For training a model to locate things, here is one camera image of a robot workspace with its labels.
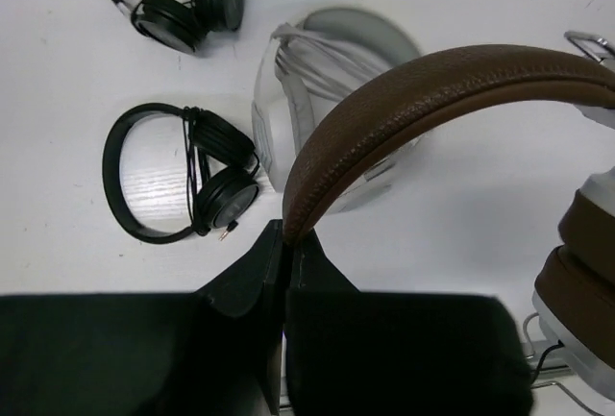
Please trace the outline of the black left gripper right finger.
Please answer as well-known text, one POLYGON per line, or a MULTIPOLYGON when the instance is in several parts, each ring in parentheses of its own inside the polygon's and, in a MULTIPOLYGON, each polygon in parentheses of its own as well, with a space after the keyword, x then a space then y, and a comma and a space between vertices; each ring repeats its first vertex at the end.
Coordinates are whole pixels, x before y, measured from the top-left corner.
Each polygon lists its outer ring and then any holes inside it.
POLYGON ((496 298, 367 292, 315 233, 286 291, 286 383, 298 415, 528 415, 530 370, 496 298))

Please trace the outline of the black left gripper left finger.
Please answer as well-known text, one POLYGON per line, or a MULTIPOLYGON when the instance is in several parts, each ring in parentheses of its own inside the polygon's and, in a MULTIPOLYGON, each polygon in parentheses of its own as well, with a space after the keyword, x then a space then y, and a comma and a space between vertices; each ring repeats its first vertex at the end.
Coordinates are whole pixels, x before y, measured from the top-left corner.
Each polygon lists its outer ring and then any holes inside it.
POLYGON ((5 415, 275 415, 282 224, 193 292, 1 299, 5 415))

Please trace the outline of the brown silver headphones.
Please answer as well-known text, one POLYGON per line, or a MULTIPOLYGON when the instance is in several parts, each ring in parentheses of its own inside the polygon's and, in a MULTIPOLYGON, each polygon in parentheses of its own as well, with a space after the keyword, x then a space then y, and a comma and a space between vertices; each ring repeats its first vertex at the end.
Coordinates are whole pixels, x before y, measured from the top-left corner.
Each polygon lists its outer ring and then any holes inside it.
MULTIPOLYGON (((296 158, 283 193, 283 238, 300 241, 341 192, 378 161, 466 114, 525 101, 575 106, 614 124, 614 72, 604 61, 522 45, 426 55, 385 72, 339 103, 296 158)), ((532 301, 570 368, 614 395, 614 174, 588 177, 561 219, 532 301)))

